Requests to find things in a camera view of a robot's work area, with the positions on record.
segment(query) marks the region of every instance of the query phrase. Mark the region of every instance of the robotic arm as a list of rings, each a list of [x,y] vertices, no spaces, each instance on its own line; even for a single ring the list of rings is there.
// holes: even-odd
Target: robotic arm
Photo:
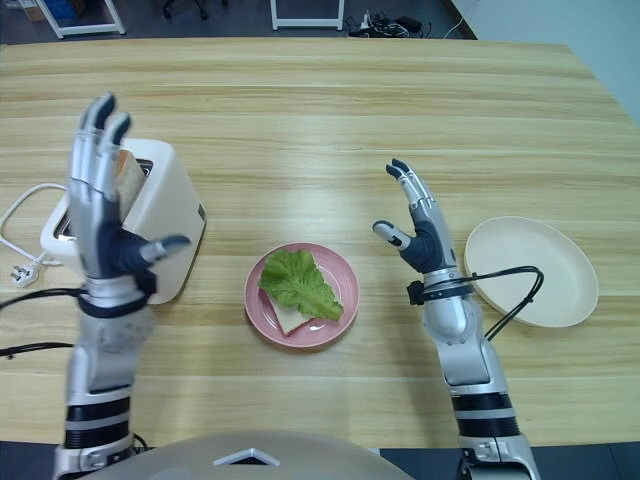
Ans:
[[[539,480],[529,442],[518,429],[500,360],[482,333],[482,311],[473,299],[473,287],[440,283],[462,275],[438,202],[403,162],[394,159],[387,173],[409,200],[416,236],[383,220],[373,230],[424,275],[420,291],[410,295],[412,303],[425,305],[423,324],[436,344],[451,393],[463,455],[459,478]]]
[[[155,292],[149,268],[189,243],[181,235],[148,242],[122,229],[115,178],[131,118],[120,114],[105,129],[115,106],[107,93],[86,109],[71,153],[71,227],[87,282],[67,372],[65,439],[55,454],[54,478],[60,480],[131,456],[130,396],[140,348],[154,323],[147,307]]]

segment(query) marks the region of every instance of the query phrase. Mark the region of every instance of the robot finger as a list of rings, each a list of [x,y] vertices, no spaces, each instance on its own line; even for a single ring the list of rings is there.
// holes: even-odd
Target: robot finger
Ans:
[[[84,145],[82,148],[79,180],[90,185],[97,169],[96,151],[102,136],[105,123],[116,108],[116,97],[113,93],[105,93],[87,109],[83,130]]]
[[[140,257],[151,266],[182,250],[189,244],[191,244],[191,240],[184,235],[169,235],[162,240],[149,242],[140,247]]]
[[[373,231],[383,240],[387,241],[398,250],[406,249],[411,243],[411,237],[392,223],[386,220],[378,220],[373,224]]]
[[[97,99],[89,104],[89,106],[82,113],[76,136],[73,139],[73,147],[71,149],[70,165],[69,165],[69,178],[74,180],[80,179],[80,172],[82,170],[82,150],[84,148],[85,134],[84,129],[87,124],[87,117],[89,116],[89,110],[91,110],[96,103]]]
[[[420,192],[420,195],[423,198],[430,201],[434,201],[433,193],[431,193],[431,190],[429,190],[429,187],[427,187],[427,184],[424,183],[422,178],[420,178],[420,176],[416,174],[416,172],[414,172],[409,165],[395,158],[391,161],[391,165],[399,168],[404,172],[404,174],[407,176],[411,184],[415,187],[416,190]]]
[[[128,113],[119,114],[109,124],[98,146],[98,162],[95,177],[91,179],[91,186],[102,192],[107,200],[116,202],[116,177],[120,159],[120,143],[131,126],[131,116]]]
[[[386,170],[387,173],[395,178],[402,186],[402,189],[407,196],[407,200],[409,200],[409,205],[417,205],[420,199],[423,198],[422,194],[420,190],[418,190],[416,186],[409,181],[409,177],[407,177],[404,170],[393,164],[387,165]]]

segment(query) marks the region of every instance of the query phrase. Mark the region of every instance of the pink plate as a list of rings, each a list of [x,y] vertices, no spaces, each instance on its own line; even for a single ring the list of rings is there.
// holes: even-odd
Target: pink plate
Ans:
[[[297,328],[290,335],[282,333],[276,314],[267,294],[258,287],[267,256],[276,250],[295,252],[308,250],[322,272],[325,282],[331,286],[344,306],[338,322],[314,318]],[[244,308],[254,327],[269,340],[294,348],[310,348],[324,345],[338,338],[356,318],[360,291],[358,280],[349,264],[333,250],[313,243],[291,243],[274,248],[254,265],[244,287]]]

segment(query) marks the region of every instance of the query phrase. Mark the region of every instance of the white furniture leg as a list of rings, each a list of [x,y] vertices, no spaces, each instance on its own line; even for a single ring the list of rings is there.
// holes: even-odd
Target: white furniture leg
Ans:
[[[342,30],[344,19],[344,0],[338,1],[338,18],[278,18],[276,0],[271,0],[271,24],[278,27],[330,27]]]
[[[104,23],[101,25],[80,25],[77,27],[61,27],[51,14],[51,11],[44,0],[36,0],[36,3],[38,4],[38,7],[40,7],[40,10],[42,10],[44,17],[47,19],[47,22],[49,22],[49,25],[51,25],[51,28],[58,38],[63,38],[65,35],[83,35],[86,33],[118,32],[120,35],[124,35],[125,33],[124,26],[120,20],[120,15],[118,15],[118,11],[116,10],[112,0],[104,0],[104,3],[107,5],[107,10],[109,10],[113,23]]]

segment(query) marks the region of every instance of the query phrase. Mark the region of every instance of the wall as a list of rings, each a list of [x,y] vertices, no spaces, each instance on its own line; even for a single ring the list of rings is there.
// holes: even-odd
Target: wall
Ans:
[[[640,123],[640,0],[453,0],[479,40],[560,43]]]

